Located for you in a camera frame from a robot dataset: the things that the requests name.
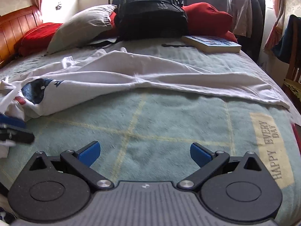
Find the white cloth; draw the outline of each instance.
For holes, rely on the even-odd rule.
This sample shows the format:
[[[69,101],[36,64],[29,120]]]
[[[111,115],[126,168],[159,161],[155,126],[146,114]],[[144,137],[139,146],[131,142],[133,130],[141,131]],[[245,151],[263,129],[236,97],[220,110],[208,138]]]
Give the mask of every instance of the white cloth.
[[[38,90],[37,86],[31,86],[36,96],[43,92],[40,103],[34,104],[21,89],[41,78],[48,79],[47,85],[37,85]],[[127,53],[121,48],[110,53],[100,49],[79,63],[66,57],[62,62],[17,76],[10,83],[6,77],[0,83],[0,94],[4,96],[0,113],[22,119],[37,118],[99,95],[143,87],[237,97],[289,109],[278,89],[258,77],[246,73],[211,73],[171,60]]]

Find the wooden chair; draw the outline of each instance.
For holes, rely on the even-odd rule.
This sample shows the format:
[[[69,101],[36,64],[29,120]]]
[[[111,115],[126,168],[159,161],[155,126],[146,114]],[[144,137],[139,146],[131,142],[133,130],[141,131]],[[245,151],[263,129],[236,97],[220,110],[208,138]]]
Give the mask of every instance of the wooden chair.
[[[301,113],[301,100],[294,94],[299,92],[301,96],[301,61],[298,54],[298,49],[301,45],[298,45],[298,21],[293,21],[293,45],[290,57],[290,65],[284,79],[282,90],[291,99],[294,106]]]

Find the red pillow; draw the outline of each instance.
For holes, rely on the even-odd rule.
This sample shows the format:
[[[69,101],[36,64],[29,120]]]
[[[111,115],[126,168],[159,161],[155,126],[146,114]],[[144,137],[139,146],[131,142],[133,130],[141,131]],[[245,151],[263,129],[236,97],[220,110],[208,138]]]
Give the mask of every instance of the red pillow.
[[[112,29],[102,32],[100,34],[101,37],[103,37],[103,38],[112,38],[112,37],[117,37],[118,36],[118,30],[117,30],[117,27],[115,26],[115,22],[114,22],[115,16],[116,16],[115,12],[113,12],[110,15],[110,19],[111,19],[110,24],[112,25]]]
[[[219,35],[218,37],[237,43],[235,35],[230,31],[228,31],[226,34]]]
[[[62,24],[45,23],[26,32],[15,44],[15,51],[22,56],[42,51],[48,47],[53,35]]]
[[[194,3],[183,9],[187,13],[190,35],[220,36],[231,29],[233,17],[208,3]]]

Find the hanging clothes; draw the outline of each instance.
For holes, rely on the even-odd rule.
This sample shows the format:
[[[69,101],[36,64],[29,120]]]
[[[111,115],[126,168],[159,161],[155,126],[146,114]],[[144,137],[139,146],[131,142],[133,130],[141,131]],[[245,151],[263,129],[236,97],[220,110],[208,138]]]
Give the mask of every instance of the hanging clothes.
[[[228,0],[227,13],[233,16],[231,32],[251,38],[252,4],[251,0]]]
[[[282,39],[271,49],[279,60],[288,64],[293,48],[293,21],[296,21],[298,25],[298,48],[301,47],[301,18],[292,14]],[[301,65],[301,50],[297,50],[297,60]]]
[[[252,5],[252,35],[251,38],[239,36],[237,41],[254,62],[258,61],[261,49],[264,20],[261,6],[258,0],[251,0]]]
[[[265,7],[265,0],[258,0],[258,2],[259,2],[259,5],[261,7],[262,18],[263,18],[263,25],[264,25],[264,23],[265,23],[265,9],[266,9],[266,7]]]

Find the black circular plate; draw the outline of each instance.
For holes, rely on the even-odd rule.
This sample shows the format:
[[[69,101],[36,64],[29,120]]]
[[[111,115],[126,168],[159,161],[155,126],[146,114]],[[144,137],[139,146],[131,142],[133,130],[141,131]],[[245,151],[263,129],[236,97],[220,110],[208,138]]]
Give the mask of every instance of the black circular plate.
[[[67,173],[36,170],[18,181],[11,187],[8,200],[13,211],[27,221],[65,219],[81,210],[90,198],[87,183]]]
[[[255,222],[271,218],[282,202],[281,190],[269,174],[248,170],[209,179],[201,188],[205,205],[217,215],[233,221]]]

